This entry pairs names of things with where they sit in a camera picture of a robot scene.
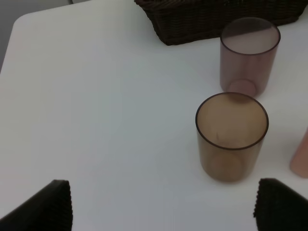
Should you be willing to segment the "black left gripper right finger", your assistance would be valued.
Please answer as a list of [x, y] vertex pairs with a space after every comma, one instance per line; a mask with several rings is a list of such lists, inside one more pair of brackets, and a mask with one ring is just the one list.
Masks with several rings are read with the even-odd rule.
[[253, 217], [259, 231], [306, 231], [308, 200], [277, 179], [263, 178]]

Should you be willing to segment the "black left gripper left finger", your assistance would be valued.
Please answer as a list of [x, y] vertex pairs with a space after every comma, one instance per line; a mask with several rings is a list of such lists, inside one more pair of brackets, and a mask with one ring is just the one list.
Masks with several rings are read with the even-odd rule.
[[2, 231], [70, 231], [71, 189], [67, 180], [53, 180], [0, 219]]

